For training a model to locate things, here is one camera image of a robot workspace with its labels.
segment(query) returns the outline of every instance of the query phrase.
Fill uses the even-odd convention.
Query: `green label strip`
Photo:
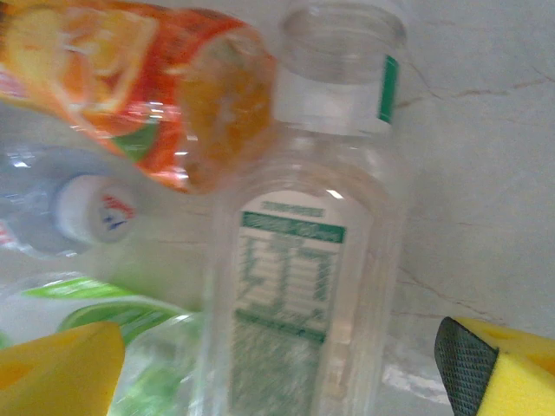
[[[120,325],[121,336],[127,345],[137,335],[179,315],[177,309],[163,308],[142,302],[105,302],[76,310],[66,317],[58,332],[93,322],[110,321]]]
[[[243,322],[256,323],[263,327],[276,329],[279,332],[285,332],[306,340],[316,341],[322,344],[326,340],[326,334],[323,331],[316,331],[293,323],[264,318],[263,316],[248,312],[244,309],[235,310],[235,316]]]
[[[97,299],[103,297],[132,296],[134,293],[111,284],[81,277],[65,282],[53,283],[37,289],[25,290],[26,296],[48,299]]]
[[[382,102],[378,118],[391,123],[393,118],[393,107],[395,104],[395,88],[399,74],[399,63],[391,56],[386,56],[383,69]]]
[[[158,124],[146,124],[143,128],[112,138],[114,143],[133,161],[143,160],[157,138]]]
[[[274,217],[251,211],[243,212],[242,226],[337,244],[341,244],[345,238],[345,229],[337,225]]]

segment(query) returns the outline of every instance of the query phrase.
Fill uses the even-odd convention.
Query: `white bottle cap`
[[[137,216],[133,193],[112,178],[82,175],[70,180],[55,202],[59,231],[87,244],[124,238]]]

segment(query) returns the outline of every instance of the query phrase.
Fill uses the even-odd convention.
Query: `nutrition facts label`
[[[233,416],[306,416],[333,312],[346,229],[320,199],[274,192],[241,212]]]
[[[324,341],[345,229],[244,211],[236,315]]]

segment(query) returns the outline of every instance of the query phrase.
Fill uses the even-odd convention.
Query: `gray surface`
[[[442,416],[452,413],[432,356],[444,315],[555,337],[555,1],[405,3],[395,140],[415,166],[415,203],[377,414]],[[277,43],[273,22],[283,2],[203,2],[218,4],[259,22]],[[3,133],[95,148],[62,123],[5,106],[0,125]],[[117,278],[136,289],[198,304],[208,201],[172,194],[119,165],[147,195],[140,232],[67,262],[1,253],[4,281],[38,270],[99,277],[124,270]]]

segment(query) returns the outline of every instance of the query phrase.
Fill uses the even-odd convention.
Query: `clear plastic bottle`
[[[136,217],[134,195],[94,153],[0,145],[0,246],[35,257],[74,256],[114,243]]]
[[[326,2],[282,29],[290,118],[219,196],[195,415],[369,415],[379,383],[408,205],[389,128],[404,31]]]
[[[126,343],[109,416],[184,414],[199,353],[199,314],[75,272],[25,278],[0,291],[0,348],[98,321],[118,323]]]

